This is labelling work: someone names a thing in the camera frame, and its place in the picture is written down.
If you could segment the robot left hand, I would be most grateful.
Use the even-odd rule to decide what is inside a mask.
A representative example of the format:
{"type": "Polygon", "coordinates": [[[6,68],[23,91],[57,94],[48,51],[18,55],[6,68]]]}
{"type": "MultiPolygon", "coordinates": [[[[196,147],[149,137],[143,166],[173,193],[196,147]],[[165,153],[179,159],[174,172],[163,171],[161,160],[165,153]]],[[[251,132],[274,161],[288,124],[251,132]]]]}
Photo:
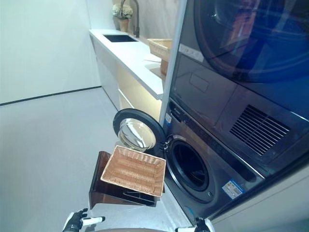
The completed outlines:
{"type": "Polygon", "coordinates": [[[71,212],[65,222],[62,229],[63,232],[79,232],[82,227],[96,225],[98,223],[104,222],[105,217],[88,217],[88,208],[84,208],[78,212],[71,212]]]}

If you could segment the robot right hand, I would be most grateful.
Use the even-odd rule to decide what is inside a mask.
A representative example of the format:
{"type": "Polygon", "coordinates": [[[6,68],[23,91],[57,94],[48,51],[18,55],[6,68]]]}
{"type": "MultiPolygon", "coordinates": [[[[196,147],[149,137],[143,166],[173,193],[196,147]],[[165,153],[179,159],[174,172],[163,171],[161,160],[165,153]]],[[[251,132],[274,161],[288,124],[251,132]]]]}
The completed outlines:
{"type": "Polygon", "coordinates": [[[215,232],[212,222],[208,218],[195,218],[196,224],[191,227],[178,227],[175,232],[215,232]]]}

